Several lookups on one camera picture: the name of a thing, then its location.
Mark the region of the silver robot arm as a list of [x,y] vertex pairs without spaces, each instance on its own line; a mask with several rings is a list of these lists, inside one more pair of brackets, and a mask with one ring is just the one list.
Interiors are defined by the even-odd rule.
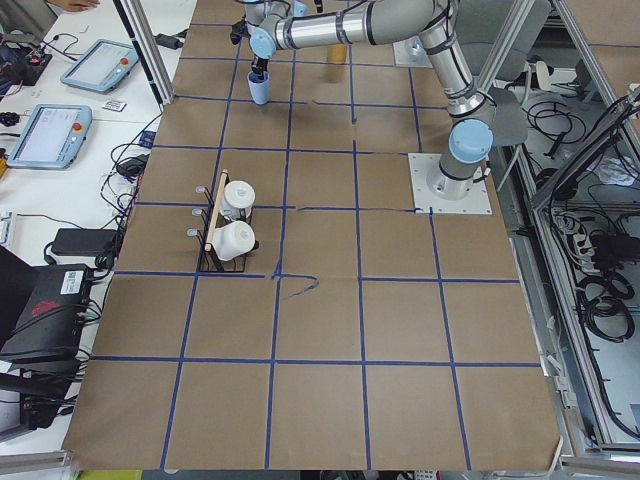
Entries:
[[454,1],[360,1],[346,9],[309,14],[301,1],[247,1],[245,26],[254,54],[253,76],[262,80],[279,50],[366,43],[391,45],[396,57],[423,50],[447,99],[452,120],[446,150],[427,174],[439,199],[466,197],[494,136],[488,96],[479,90],[454,28]]

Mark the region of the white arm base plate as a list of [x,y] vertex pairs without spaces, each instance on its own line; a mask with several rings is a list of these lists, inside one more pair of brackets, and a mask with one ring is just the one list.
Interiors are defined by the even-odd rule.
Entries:
[[424,46],[419,37],[393,44],[394,63],[396,67],[405,68],[432,68]]
[[440,154],[409,153],[414,210],[422,214],[491,215],[481,167],[467,180],[452,180],[440,170]]

